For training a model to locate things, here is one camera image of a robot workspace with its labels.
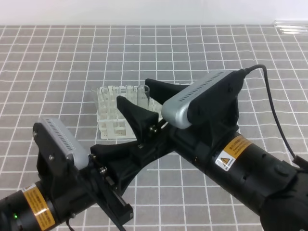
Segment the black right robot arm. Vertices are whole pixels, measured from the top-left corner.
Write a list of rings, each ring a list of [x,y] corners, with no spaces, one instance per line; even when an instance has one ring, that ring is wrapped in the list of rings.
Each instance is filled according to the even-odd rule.
[[[118,188],[150,162],[175,151],[255,212],[266,231],[308,228],[308,163],[281,161],[238,132],[238,94],[258,65],[211,73],[188,85],[146,80],[162,105],[154,113],[119,96],[117,107],[136,143],[117,175]]]

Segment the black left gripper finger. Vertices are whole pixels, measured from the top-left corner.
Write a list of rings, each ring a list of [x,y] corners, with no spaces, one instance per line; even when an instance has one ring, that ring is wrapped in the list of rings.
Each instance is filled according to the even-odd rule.
[[[109,161],[106,164],[107,174],[114,182],[114,190],[117,193],[124,193],[137,174],[155,160],[155,158],[140,160],[125,157]]]
[[[90,148],[90,166],[106,167],[110,162],[115,162],[122,168],[134,168],[130,152],[134,146],[134,141],[121,144],[95,144]]]

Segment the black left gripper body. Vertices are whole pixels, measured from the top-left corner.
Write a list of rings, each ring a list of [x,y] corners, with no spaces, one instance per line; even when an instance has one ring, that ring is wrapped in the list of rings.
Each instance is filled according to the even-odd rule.
[[[40,188],[52,205],[57,225],[93,204],[99,205],[116,226],[133,218],[132,206],[111,188],[100,167],[90,166],[89,152],[88,165],[78,170],[72,156],[64,156],[40,122],[33,125],[33,138],[38,146]]]

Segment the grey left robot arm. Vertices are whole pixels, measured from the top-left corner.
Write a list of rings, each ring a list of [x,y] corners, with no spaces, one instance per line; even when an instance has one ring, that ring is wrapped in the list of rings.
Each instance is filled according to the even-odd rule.
[[[144,167],[137,142],[87,151],[56,118],[33,125],[39,181],[1,199],[3,231],[49,231],[97,204],[119,230],[133,218],[122,195]]]

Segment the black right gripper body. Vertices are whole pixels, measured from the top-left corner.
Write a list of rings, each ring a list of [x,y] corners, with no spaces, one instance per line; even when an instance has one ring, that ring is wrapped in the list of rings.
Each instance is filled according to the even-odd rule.
[[[162,118],[171,127],[175,150],[202,166],[214,149],[238,129],[238,94],[244,70],[206,74],[166,101]]]

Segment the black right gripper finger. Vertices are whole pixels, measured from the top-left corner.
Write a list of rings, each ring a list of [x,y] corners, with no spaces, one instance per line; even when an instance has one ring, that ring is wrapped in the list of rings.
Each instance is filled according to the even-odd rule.
[[[189,86],[170,84],[149,78],[145,80],[145,84],[150,87],[150,97],[161,105]]]
[[[138,142],[145,142],[149,139],[150,127],[158,125],[159,115],[139,107],[123,96],[116,98],[117,108],[128,121]]]

